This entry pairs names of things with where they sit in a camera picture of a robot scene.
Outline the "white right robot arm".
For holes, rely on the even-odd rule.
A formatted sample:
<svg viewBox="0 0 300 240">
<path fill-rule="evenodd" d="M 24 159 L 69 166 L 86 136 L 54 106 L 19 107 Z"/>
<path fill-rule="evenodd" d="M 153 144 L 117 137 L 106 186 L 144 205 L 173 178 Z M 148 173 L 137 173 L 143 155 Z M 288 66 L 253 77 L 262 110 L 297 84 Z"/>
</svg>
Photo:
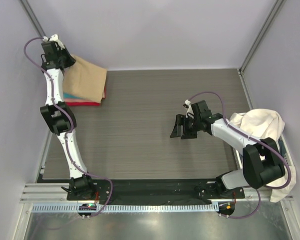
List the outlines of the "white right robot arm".
<svg viewBox="0 0 300 240">
<path fill-rule="evenodd" d="M 224 173 L 215 179 L 215 192 L 226 198 L 233 189 L 259 189 L 283 177 L 285 165 L 275 140 L 251 136 L 230 123 L 220 113 L 213 114 L 204 100 L 191 103 L 186 100 L 185 114 L 177 114 L 171 138 L 195 139 L 199 131 L 219 138 L 237 150 L 243 158 L 243 167 Z"/>
</svg>

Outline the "aluminium rail left side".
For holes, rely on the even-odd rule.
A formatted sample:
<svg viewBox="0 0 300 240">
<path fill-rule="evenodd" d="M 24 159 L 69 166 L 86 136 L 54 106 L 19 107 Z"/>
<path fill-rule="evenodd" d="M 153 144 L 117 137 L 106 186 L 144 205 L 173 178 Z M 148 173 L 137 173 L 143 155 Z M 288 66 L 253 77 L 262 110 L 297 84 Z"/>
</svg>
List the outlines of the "aluminium rail left side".
<svg viewBox="0 0 300 240">
<path fill-rule="evenodd" d="M 68 183 L 27 183 L 22 191 L 20 203 L 53 203 L 66 201 Z"/>
</svg>

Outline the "left aluminium frame post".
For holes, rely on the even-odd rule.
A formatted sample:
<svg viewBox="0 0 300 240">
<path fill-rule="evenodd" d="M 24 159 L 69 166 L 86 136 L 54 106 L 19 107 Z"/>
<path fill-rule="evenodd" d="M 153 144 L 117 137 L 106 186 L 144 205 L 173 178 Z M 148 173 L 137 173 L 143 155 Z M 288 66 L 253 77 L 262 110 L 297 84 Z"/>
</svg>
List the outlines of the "left aluminium frame post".
<svg viewBox="0 0 300 240">
<path fill-rule="evenodd" d="M 30 22 L 32 23 L 36 33 L 38 34 L 38 37 L 35 37 L 33 40 L 30 40 L 30 42 L 32 41 L 35 41 L 35 40 L 40 40 L 41 43 L 43 43 L 42 41 L 42 38 L 45 36 L 45 31 L 43 30 L 34 10 L 32 9 L 32 7 L 30 6 L 30 3 L 29 1 L 27 0 L 19 0 L 19 3 L 21 4 L 21 6 L 23 7 L 25 13 L 26 13 L 26 16 L 29 18 Z M 29 45 L 29 43 L 26 43 L 25 44 L 25 47 L 24 47 L 24 51 L 26 51 L 26 47 Z M 41 65 L 42 63 L 45 61 L 44 59 L 44 53 L 41 54 L 40 58 L 41 58 Z"/>
</svg>

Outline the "aluminium frame post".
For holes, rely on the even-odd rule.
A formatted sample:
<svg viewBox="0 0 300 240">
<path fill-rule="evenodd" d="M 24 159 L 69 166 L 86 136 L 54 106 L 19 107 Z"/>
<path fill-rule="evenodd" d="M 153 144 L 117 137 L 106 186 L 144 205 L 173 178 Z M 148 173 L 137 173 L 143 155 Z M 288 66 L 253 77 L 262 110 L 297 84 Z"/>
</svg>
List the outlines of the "aluminium frame post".
<svg viewBox="0 0 300 240">
<path fill-rule="evenodd" d="M 255 55 L 256 51 L 258 50 L 260 44 L 262 43 L 264 37 L 266 36 L 267 32 L 269 31 L 271 25 L 275 21 L 277 15 L 281 11 L 282 7 L 285 4 L 285 0 L 276 0 L 274 2 L 273 7 L 271 8 L 268 16 L 265 19 L 265 22 L 263 23 L 257 37 L 255 38 L 250 50 L 248 51 L 241 67 L 239 68 L 239 73 L 243 73 L 250 61 L 252 60 L 253 56 Z"/>
<path fill-rule="evenodd" d="M 30 3 L 29 1 L 27 0 L 19 0 L 19 3 L 21 4 L 21 6 L 23 7 L 25 13 L 26 13 L 26 16 L 29 18 L 30 22 L 32 23 L 36 33 L 38 34 L 38 37 L 35 37 L 33 40 L 30 40 L 30 42 L 32 41 L 35 41 L 35 40 L 40 40 L 41 43 L 43 43 L 42 41 L 42 38 L 45 36 L 45 31 L 43 30 L 34 10 L 32 9 L 32 7 L 30 6 Z M 29 45 L 29 43 L 26 43 L 25 44 L 25 47 L 24 47 L 24 51 L 26 51 L 26 47 Z M 44 59 L 44 53 L 41 54 L 40 58 L 41 58 L 41 65 L 42 63 L 45 61 Z"/>
</svg>

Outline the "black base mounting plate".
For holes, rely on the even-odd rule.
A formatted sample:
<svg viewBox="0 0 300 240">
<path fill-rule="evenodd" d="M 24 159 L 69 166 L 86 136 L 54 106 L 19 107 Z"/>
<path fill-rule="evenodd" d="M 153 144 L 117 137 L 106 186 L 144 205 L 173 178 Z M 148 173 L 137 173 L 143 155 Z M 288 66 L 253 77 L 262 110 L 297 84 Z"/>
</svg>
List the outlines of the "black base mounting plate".
<svg viewBox="0 0 300 240">
<path fill-rule="evenodd" d="M 71 179 L 67 200 L 93 201 L 84 204 L 82 210 L 108 210 L 110 207 L 167 207 L 167 206 L 211 206 L 213 200 L 229 200 L 229 213 L 234 211 L 234 202 L 244 199 L 241 187 L 226 190 L 212 178 L 208 179 L 104 179 L 93 180 L 89 176 Z"/>
</svg>

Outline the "folded blue t shirt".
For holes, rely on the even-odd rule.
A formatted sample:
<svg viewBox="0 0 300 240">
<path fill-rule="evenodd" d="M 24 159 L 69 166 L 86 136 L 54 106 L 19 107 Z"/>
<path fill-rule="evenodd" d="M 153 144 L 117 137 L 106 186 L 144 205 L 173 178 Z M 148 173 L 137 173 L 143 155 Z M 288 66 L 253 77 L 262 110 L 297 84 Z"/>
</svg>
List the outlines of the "folded blue t shirt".
<svg viewBox="0 0 300 240">
<path fill-rule="evenodd" d="M 63 93 L 63 97 L 66 98 L 66 99 L 77 99 L 77 97 L 71 95 L 71 94 L 68 94 L 68 93 Z"/>
</svg>

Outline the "white t shirt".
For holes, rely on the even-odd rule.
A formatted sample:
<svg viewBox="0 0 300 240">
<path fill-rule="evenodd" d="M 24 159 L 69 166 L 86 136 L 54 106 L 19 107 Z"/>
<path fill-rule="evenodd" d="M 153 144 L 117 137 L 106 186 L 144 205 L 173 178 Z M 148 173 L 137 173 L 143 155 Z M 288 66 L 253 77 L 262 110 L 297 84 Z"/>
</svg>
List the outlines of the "white t shirt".
<svg viewBox="0 0 300 240">
<path fill-rule="evenodd" d="M 258 108 L 248 112 L 234 113 L 230 117 L 230 122 L 249 134 L 259 137 L 261 139 L 272 138 L 276 141 L 278 149 L 283 150 L 283 145 L 279 143 L 279 138 L 285 128 L 285 122 L 277 111 Z M 291 182 L 283 189 L 272 190 L 270 201 L 277 203 L 284 199 L 293 187 L 297 180 L 296 169 L 294 166 L 290 166 L 291 170 Z"/>
</svg>

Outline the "right aluminium frame post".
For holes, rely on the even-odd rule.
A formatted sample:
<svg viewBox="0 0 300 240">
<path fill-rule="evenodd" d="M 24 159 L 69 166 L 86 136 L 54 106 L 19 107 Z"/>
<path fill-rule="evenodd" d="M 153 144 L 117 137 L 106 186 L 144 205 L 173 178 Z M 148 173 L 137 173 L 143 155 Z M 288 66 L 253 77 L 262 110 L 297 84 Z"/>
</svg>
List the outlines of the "right aluminium frame post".
<svg viewBox="0 0 300 240">
<path fill-rule="evenodd" d="M 250 61 L 252 60 L 253 56 L 255 55 L 256 51 L 258 50 L 260 44 L 262 43 L 264 37 L 266 36 L 267 32 L 269 31 L 271 25 L 275 21 L 277 15 L 281 11 L 282 7 L 285 4 L 285 0 L 276 0 L 274 2 L 273 7 L 271 8 L 268 16 L 265 19 L 265 22 L 263 23 L 257 37 L 255 38 L 250 50 L 248 51 L 241 67 L 239 68 L 239 73 L 243 73 Z"/>
</svg>

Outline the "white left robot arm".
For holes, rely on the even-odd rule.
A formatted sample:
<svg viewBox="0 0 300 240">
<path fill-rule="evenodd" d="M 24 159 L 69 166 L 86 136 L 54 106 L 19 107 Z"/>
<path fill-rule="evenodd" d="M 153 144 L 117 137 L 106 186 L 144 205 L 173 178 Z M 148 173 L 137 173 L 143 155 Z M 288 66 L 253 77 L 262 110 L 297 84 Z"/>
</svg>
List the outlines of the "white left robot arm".
<svg viewBox="0 0 300 240">
<path fill-rule="evenodd" d="M 49 130 L 57 136 L 68 163 L 69 187 L 62 189 L 68 193 L 69 199 L 89 200 L 95 196 L 96 188 L 78 148 L 75 116 L 63 97 L 64 70 L 73 66 L 75 59 L 56 40 L 48 40 L 41 46 L 44 51 L 41 68 L 47 83 L 47 97 L 40 113 Z"/>
</svg>

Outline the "beige t shirt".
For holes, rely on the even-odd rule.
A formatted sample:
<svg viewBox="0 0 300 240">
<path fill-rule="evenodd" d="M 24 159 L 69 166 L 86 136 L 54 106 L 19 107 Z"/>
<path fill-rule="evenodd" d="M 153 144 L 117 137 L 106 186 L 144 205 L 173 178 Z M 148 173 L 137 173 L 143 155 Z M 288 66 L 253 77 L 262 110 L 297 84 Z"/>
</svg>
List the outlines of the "beige t shirt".
<svg viewBox="0 0 300 240">
<path fill-rule="evenodd" d="M 105 97 L 107 69 L 72 55 L 75 64 L 64 73 L 63 92 L 83 100 L 101 103 Z"/>
</svg>

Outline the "white laundry basket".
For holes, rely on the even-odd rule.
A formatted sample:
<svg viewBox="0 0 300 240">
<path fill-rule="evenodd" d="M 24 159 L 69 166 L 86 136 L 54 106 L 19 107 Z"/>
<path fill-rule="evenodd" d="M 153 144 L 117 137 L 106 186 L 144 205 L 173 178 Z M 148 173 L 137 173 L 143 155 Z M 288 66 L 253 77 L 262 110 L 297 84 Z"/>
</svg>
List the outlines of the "white laundry basket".
<svg viewBox="0 0 300 240">
<path fill-rule="evenodd" d="M 284 158 L 286 163 L 290 167 L 294 166 L 293 160 L 290 157 L 290 153 L 288 151 L 288 148 L 286 146 L 286 142 L 283 139 L 283 137 L 279 138 L 278 144 L 279 144 L 280 154 L 282 155 L 282 157 Z M 233 152 L 234 152 L 234 157 L 235 157 L 237 168 L 242 169 L 243 168 L 243 157 L 239 154 L 239 152 L 237 150 L 233 150 Z"/>
</svg>

